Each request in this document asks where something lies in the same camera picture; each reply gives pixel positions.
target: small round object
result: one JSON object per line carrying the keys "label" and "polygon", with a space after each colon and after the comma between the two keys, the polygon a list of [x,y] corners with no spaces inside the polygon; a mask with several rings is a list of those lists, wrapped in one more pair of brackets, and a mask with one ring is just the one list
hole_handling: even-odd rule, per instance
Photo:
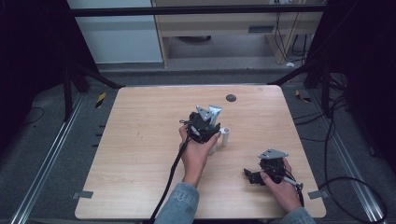
{"label": "small round object", "polygon": [[228,102],[234,102],[234,101],[236,101],[236,96],[235,96],[234,94],[228,94],[228,95],[225,97],[225,99],[226,99]]}

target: wooden tabletop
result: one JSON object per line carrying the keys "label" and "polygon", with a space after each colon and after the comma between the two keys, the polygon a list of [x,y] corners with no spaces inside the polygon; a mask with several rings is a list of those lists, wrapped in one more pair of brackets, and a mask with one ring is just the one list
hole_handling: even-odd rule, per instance
{"label": "wooden tabletop", "polygon": [[[236,96],[228,102],[226,96]],[[195,107],[222,107],[218,122],[231,132],[226,147],[208,157],[198,186],[201,198],[196,218],[272,218],[285,214],[269,189],[250,185],[243,173],[260,171],[258,155],[268,148],[289,153],[297,182],[304,183],[305,208],[324,217],[308,160],[278,86],[169,86],[120,89],[84,186],[90,199],[80,198],[81,219],[149,219],[169,176],[181,138],[180,119]],[[170,188],[184,174],[180,162]]]}

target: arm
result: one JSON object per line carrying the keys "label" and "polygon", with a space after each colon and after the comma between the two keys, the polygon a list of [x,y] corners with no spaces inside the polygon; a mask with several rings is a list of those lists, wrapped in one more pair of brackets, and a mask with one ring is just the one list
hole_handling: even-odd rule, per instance
{"label": "arm", "polygon": [[[285,169],[291,173],[291,167],[288,161],[283,158]],[[314,219],[302,207],[298,197],[296,188],[285,180],[279,184],[274,183],[271,177],[261,172],[262,181],[268,186],[276,201],[288,213],[285,215],[280,223],[295,223],[295,224],[310,224],[315,223]]]}
{"label": "arm", "polygon": [[[187,125],[179,128],[182,139],[180,147],[187,139],[188,134],[186,129]],[[181,183],[178,183],[172,191],[168,201],[157,216],[155,221],[156,224],[185,224],[194,221],[199,202],[197,186],[204,171],[209,150],[217,143],[219,136],[219,133],[213,135],[212,138],[204,144],[197,143],[193,140],[187,144],[181,156],[184,164],[183,180]]]}

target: denim sleeve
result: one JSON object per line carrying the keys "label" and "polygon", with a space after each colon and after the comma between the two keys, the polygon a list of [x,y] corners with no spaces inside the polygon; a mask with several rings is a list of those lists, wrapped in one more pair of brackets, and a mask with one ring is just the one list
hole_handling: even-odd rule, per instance
{"label": "denim sleeve", "polygon": [[285,215],[280,224],[316,224],[305,208],[297,208]]}
{"label": "denim sleeve", "polygon": [[198,190],[190,184],[178,183],[155,220],[156,224],[188,224],[194,221],[198,208]]}

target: hand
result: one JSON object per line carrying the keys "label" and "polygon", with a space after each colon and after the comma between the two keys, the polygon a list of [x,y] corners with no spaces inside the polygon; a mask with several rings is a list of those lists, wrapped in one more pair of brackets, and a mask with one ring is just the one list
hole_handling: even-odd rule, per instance
{"label": "hand", "polygon": [[[283,158],[283,163],[285,169],[291,173],[291,167],[285,158]],[[296,188],[291,183],[282,180],[279,184],[276,184],[265,172],[261,172],[261,175],[262,181],[268,186],[276,201],[287,213],[302,207]]]}
{"label": "hand", "polygon": [[[187,127],[188,125],[183,125],[178,129],[181,136],[180,147],[183,146],[188,137]],[[187,148],[181,156],[181,160],[184,164],[183,182],[189,183],[197,188],[206,165],[209,150],[218,142],[219,137],[220,133],[216,133],[209,139],[209,141],[203,144],[190,140],[187,144]]]}

